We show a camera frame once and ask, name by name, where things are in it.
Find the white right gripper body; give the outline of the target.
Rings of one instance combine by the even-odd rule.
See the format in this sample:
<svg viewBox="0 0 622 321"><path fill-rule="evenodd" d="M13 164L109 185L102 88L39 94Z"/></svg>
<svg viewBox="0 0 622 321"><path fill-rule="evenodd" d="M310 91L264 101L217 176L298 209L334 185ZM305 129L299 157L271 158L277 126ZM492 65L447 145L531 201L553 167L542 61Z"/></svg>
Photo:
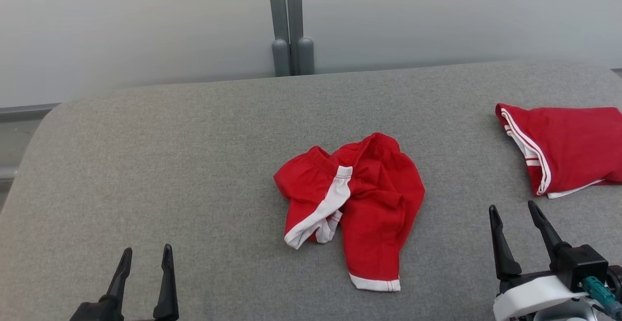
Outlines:
<svg viewBox="0 0 622 321"><path fill-rule="evenodd" d="M568 287L553 271L499 280L493 303L497 321L587 321L586 293Z"/></svg>

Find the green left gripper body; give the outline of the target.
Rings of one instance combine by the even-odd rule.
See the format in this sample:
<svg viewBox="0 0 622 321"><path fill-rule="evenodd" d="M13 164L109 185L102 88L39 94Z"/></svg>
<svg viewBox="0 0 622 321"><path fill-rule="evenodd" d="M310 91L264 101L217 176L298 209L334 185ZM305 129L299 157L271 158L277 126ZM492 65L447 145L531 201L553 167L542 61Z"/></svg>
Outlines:
<svg viewBox="0 0 622 321"><path fill-rule="evenodd" d="M124 321L115 302L81 303L70 321Z"/></svg>

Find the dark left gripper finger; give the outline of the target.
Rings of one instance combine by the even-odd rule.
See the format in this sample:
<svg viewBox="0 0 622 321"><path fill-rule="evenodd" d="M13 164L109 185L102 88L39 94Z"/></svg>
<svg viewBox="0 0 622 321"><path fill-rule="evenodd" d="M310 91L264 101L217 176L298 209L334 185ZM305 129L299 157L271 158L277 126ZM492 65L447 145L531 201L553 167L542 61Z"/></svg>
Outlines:
<svg viewBox="0 0 622 321"><path fill-rule="evenodd" d="M124 289L126 279L130 274L132 259L132 248L126 248L121 255L107 293L100 297L100 302L112 302L117 312L122 311Z"/></svg>
<svg viewBox="0 0 622 321"><path fill-rule="evenodd" d="M153 310L155 321L177 321L179 306L177 298L177 283L174 270L173 248L165 244L161 268L163 277L158 295L158 303Z"/></svg>

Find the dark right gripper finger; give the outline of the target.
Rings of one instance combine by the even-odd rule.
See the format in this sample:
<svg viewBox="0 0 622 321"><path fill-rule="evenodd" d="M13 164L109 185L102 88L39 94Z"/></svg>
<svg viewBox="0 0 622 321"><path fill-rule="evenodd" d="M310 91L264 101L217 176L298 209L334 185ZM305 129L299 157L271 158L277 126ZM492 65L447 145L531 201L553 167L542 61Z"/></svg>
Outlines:
<svg viewBox="0 0 622 321"><path fill-rule="evenodd" d="M561 239L560 235L558 235L557 231L553 228L535 201L529 200L527 202L527 207L535 227L542 235L547 254L551 260L550 266L557 266L558 253L562 249L571 248L571 245Z"/></svg>
<svg viewBox="0 0 622 321"><path fill-rule="evenodd" d="M489 206L489 225L493 254L495 259L496 277L498 280L509 280L522 274L520 264L515 261L503 234L503 222L494 204Z"/></svg>

